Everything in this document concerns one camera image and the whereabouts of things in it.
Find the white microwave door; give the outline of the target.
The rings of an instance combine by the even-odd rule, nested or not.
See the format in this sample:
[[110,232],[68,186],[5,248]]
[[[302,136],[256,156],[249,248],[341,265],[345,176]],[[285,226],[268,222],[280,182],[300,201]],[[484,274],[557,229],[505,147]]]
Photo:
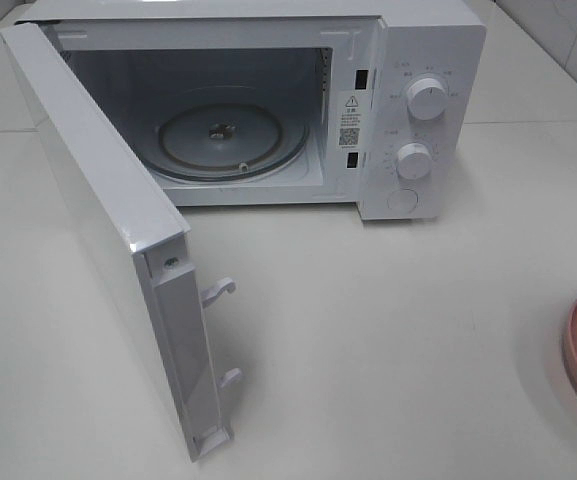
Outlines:
[[204,311],[235,282],[198,286],[188,222],[42,28],[21,23],[1,36],[84,250],[198,460],[233,436],[222,394],[242,373],[215,373]]

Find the white microwave knob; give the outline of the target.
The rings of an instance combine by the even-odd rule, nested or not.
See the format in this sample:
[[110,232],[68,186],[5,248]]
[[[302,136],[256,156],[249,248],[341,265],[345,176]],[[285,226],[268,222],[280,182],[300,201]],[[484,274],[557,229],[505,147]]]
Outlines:
[[406,86],[405,99],[408,111],[414,119],[433,120],[447,108],[448,86],[439,76],[420,75]]
[[432,155],[428,147],[422,143],[413,142],[403,145],[395,156],[396,171],[404,180],[420,180],[432,169]]

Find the round white door button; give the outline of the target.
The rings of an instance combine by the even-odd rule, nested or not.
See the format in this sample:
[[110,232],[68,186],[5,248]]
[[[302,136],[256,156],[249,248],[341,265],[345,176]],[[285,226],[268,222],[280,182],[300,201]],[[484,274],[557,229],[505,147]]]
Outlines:
[[387,199],[390,211],[398,216],[411,214],[417,207],[419,196],[412,189],[399,189],[392,192]]

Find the glass microwave turntable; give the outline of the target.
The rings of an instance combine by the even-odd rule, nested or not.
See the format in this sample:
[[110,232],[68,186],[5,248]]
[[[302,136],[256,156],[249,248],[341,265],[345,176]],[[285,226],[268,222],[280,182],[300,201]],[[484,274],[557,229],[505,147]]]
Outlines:
[[303,150],[307,110],[277,92],[217,86],[140,109],[135,152],[154,170],[190,182],[231,182],[276,170]]

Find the white microwave oven body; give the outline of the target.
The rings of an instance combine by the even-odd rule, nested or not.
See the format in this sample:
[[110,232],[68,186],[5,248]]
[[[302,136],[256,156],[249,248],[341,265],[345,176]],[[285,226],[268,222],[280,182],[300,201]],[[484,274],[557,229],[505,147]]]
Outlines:
[[[486,37],[461,1],[38,1],[12,26],[34,23],[170,200],[179,207],[354,204],[365,221],[428,219],[446,175]],[[405,88],[432,74],[448,86],[429,121]],[[168,177],[135,152],[140,109],[185,91],[243,86],[307,110],[310,134],[286,165],[240,181]],[[432,155],[420,180],[396,171],[400,147]],[[417,192],[409,215],[389,195]]]

